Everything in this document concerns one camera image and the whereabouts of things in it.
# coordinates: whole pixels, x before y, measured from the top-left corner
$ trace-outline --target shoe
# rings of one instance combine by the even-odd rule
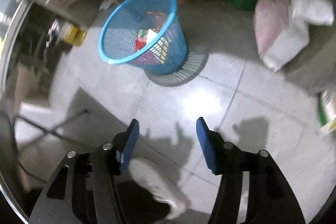
[[[148,190],[156,201],[169,204],[170,213],[166,219],[175,219],[187,210],[188,199],[162,175],[157,164],[145,158],[135,158],[131,159],[128,170],[132,179]]]

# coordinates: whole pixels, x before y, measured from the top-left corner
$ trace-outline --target cable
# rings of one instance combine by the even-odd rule
[[[40,177],[38,177],[38,176],[33,175],[32,173],[30,173],[30,172],[29,172],[29,171],[22,165],[22,163],[21,163],[19,160],[17,161],[17,164],[19,165],[19,167],[22,169],[23,172],[25,172],[27,175],[29,175],[29,176],[32,177],[33,179],[36,179],[36,180],[41,181],[41,182],[43,182],[43,183],[47,183],[47,181],[44,180],[43,178],[40,178]]]
[[[11,123],[11,120],[8,116],[8,114],[4,111],[4,110],[1,110],[0,111],[0,116],[2,116],[3,118],[6,119],[6,121],[8,122],[8,125],[9,125],[9,131],[10,131],[10,134],[11,134],[11,137],[12,137],[12,146],[13,146],[13,149],[14,149],[14,152],[15,152],[15,157],[16,157],[16,161],[17,161],[17,164],[18,166],[22,169],[23,172],[25,172],[27,175],[29,175],[30,177],[32,177],[33,179],[36,179],[38,181],[41,181],[43,183],[47,183],[46,180],[44,180],[43,178],[39,177],[39,176],[36,176],[32,173],[30,173],[23,165],[22,163],[20,162],[20,152],[18,150],[18,147],[17,147],[17,142],[16,142],[16,138],[15,138],[15,131],[14,131],[14,123]]]

